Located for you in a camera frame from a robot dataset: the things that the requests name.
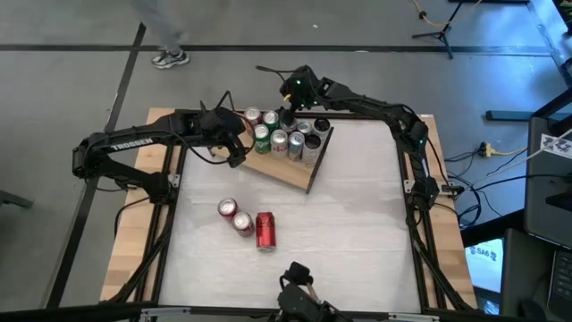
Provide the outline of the black computer tower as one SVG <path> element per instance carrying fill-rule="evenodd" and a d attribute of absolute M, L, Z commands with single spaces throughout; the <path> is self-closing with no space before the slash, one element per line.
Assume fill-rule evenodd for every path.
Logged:
<path fill-rule="evenodd" d="M 542 134 L 552 120 L 529 121 L 526 162 L 525 229 L 546 241 L 572 249 L 572 160 L 543 152 Z"/>

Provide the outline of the silver metal bracket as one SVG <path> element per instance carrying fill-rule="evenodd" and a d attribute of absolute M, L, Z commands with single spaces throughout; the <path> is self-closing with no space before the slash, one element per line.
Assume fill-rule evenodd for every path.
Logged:
<path fill-rule="evenodd" d="M 441 322 L 438 316 L 396 312 L 389 313 L 388 319 L 399 322 Z"/>
<path fill-rule="evenodd" d="M 156 307 L 144 308 L 141 310 L 139 318 L 144 322 L 155 322 L 161 317 L 188 315 L 191 307 Z"/>

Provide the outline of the printed marker paper sheet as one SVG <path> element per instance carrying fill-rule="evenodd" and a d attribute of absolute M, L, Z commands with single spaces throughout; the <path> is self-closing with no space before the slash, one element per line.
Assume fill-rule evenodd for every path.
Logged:
<path fill-rule="evenodd" d="M 572 160 L 572 140 L 542 134 L 541 148 L 543 152 Z"/>

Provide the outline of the person's leg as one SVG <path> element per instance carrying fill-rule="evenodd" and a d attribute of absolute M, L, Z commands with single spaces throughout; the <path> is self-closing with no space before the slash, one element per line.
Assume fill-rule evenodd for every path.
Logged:
<path fill-rule="evenodd" d="M 131 0 L 131 4 L 140 21 L 158 36 L 162 49 L 179 54 L 182 31 L 167 14 L 164 0 Z"/>

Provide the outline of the black floor stand bar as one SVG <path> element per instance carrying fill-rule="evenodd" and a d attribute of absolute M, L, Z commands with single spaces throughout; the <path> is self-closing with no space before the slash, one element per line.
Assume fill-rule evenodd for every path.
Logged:
<path fill-rule="evenodd" d="M 572 110 L 568 113 L 561 112 L 561 109 L 568 105 L 572 106 L 572 88 L 566 89 L 536 111 L 488 110 L 485 112 L 484 118 L 487 121 L 498 122 L 527 122 L 531 117 L 552 118 L 560 121 L 572 115 Z"/>

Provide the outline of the silver can dark top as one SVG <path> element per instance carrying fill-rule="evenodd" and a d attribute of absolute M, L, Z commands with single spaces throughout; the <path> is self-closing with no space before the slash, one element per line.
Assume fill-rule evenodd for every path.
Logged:
<path fill-rule="evenodd" d="M 313 122 L 312 133 L 325 141 L 331 129 L 331 123 L 326 118 L 316 118 Z"/>

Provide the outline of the black tripod stand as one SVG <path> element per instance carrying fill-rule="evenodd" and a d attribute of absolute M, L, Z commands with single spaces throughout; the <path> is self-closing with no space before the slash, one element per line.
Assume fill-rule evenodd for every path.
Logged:
<path fill-rule="evenodd" d="M 458 11 L 460 10 L 461 6 L 465 3 L 465 0 L 459 0 L 455 10 L 453 11 L 453 13 L 449 17 L 449 19 L 443 23 L 437 23 L 437 22 L 430 21 L 427 18 L 427 12 L 421 8 L 421 5 L 418 2 L 418 0 L 412 0 L 412 1 L 413 1 L 414 5 L 417 9 L 418 19 L 425 21 L 427 24 L 429 24 L 431 26 L 439 27 L 440 29 L 438 31 L 433 31 L 433 32 L 414 34 L 411 37 L 413 39 L 432 38 L 432 39 L 435 39 L 435 40 L 441 42 L 445 48 L 445 52 L 447 53 L 448 58 L 450 60 L 452 60 L 454 58 L 454 55 L 452 53 L 450 42 L 448 41 L 447 33 L 449 32 L 451 24 L 453 23 L 454 19 L 456 18 Z"/>

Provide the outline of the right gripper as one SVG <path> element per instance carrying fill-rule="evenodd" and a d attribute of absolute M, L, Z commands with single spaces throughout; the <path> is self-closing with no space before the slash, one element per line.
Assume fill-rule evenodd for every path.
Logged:
<path fill-rule="evenodd" d="M 298 122 L 292 112 L 304 108 L 310 109 L 314 106 L 327 106 L 331 101 L 328 97 L 317 95 L 312 88 L 306 87 L 281 87 L 281 94 L 283 100 L 290 103 L 290 108 L 286 109 L 283 106 L 279 108 L 280 129 L 281 123 L 290 125 L 294 122 Z"/>

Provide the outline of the green soda can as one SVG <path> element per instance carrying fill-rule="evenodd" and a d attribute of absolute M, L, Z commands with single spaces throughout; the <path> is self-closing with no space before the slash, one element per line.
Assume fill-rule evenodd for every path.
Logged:
<path fill-rule="evenodd" d="M 263 114 L 262 118 L 264 126 L 270 133 L 278 130 L 280 127 L 280 116 L 275 111 L 267 111 Z"/>
<path fill-rule="evenodd" d="M 266 154 L 271 150 L 270 132 L 264 124 L 254 127 L 255 151 L 258 154 Z"/>

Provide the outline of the red cola can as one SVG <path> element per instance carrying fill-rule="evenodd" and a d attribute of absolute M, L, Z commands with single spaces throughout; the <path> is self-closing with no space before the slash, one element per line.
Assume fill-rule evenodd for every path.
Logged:
<path fill-rule="evenodd" d="M 235 199 L 225 198 L 219 201 L 217 211 L 222 218 L 227 221 L 231 221 L 239 212 L 239 206 Z"/>
<path fill-rule="evenodd" d="M 254 128 L 262 122 L 262 113 L 257 107 L 248 107 L 244 114 L 245 118 L 248 121 L 248 125 L 246 126 L 247 132 L 250 136 L 253 136 Z"/>
<path fill-rule="evenodd" d="M 249 237 L 255 232 L 254 220 L 246 212 L 237 212 L 231 221 L 231 225 L 241 237 Z"/>

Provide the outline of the black jointed device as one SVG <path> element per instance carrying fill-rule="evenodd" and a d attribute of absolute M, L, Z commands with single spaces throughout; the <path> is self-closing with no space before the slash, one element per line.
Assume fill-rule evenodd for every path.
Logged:
<path fill-rule="evenodd" d="M 313 283 L 310 269 L 292 261 L 279 277 L 279 308 L 268 322 L 354 322 L 328 301 L 320 300 Z"/>

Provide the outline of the person's shoe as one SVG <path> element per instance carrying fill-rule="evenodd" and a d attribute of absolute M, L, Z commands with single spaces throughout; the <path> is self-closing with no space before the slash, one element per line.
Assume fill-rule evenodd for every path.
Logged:
<path fill-rule="evenodd" d="M 187 64 L 188 62 L 189 56 L 183 51 L 180 51 L 176 55 L 168 51 L 162 51 L 151 60 L 151 64 L 160 70 L 170 69 L 174 66 Z"/>

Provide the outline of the grey metal beam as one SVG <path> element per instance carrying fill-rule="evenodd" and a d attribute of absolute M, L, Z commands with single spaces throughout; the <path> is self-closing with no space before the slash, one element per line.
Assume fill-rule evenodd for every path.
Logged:
<path fill-rule="evenodd" d="M 572 87 L 572 31 L 560 16 L 559 0 L 530 0 L 527 5 L 567 87 Z"/>

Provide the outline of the black keyboard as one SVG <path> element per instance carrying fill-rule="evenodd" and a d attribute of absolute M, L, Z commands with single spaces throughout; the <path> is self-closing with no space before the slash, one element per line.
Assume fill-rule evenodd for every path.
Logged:
<path fill-rule="evenodd" d="M 572 322 L 572 252 L 557 250 L 554 253 L 548 309 L 565 322 Z"/>

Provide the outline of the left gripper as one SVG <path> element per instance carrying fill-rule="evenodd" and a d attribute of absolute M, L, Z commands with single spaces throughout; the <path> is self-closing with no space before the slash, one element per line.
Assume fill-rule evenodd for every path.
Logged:
<path fill-rule="evenodd" d="M 229 152 L 227 163 L 231 168 L 246 160 L 246 149 L 240 140 L 245 129 L 239 116 L 224 107 L 206 112 L 199 119 L 202 140 L 201 147 L 225 147 Z"/>

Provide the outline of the black desk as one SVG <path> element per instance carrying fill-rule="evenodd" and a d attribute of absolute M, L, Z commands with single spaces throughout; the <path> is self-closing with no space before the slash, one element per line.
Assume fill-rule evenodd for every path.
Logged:
<path fill-rule="evenodd" d="M 517 230 L 507 230 L 500 288 L 502 316 L 534 322 L 565 322 L 547 307 L 557 250 L 566 249 Z"/>

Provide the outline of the black chair foot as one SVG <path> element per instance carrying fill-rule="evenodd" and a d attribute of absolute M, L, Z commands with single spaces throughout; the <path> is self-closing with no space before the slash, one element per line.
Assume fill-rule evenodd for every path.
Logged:
<path fill-rule="evenodd" d="M 0 205 L 13 205 L 20 208 L 31 208 L 34 202 L 21 196 L 0 190 Z"/>

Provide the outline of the red can black lettering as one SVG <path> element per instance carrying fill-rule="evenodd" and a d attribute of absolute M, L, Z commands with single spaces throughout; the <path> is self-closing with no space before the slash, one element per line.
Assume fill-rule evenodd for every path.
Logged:
<path fill-rule="evenodd" d="M 275 222 L 272 212 L 259 212 L 256 218 L 256 243 L 261 251 L 272 251 L 276 247 Z"/>

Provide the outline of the wooden shelf black metal legs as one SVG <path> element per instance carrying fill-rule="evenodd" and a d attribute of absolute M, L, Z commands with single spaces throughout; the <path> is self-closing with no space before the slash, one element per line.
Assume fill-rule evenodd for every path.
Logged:
<path fill-rule="evenodd" d="M 223 102 L 226 100 L 229 101 L 229 105 L 225 106 L 228 106 L 228 108 L 231 109 L 233 113 L 239 114 L 240 117 L 242 117 L 246 110 L 237 110 L 235 108 L 231 92 L 229 90 L 224 92 L 216 106 L 223 106 Z M 242 122 L 245 124 L 245 126 L 249 126 L 250 130 L 241 133 L 239 138 L 245 148 L 251 148 L 252 145 L 255 144 L 251 124 L 247 124 L 247 121 L 244 120 Z M 306 166 L 303 162 L 294 161 L 288 157 L 279 158 L 273 156 L 270 152 L 267 154 L 258 154 L 254 148 L 246 154 L 246 160 L 241 164 L 241 166 L 296 186 L 305 190 L 306 194 L 308 194 L 312 189 L 315 177 L 318 174 L 321 163 L 324 159 L 324 155 L 329 145 L 333 131 L 334 127 L 331 127 L 327 132 L 324 142 L 318 151 L 319 154 L 317 156 L 316 162 L 312 166 Z M 225 160 L 226 157 L 230 155 L 229 150 L 224 146 L 208 148 L 208 152 L 212 157 L 222 158 L 223 160 Z"/>

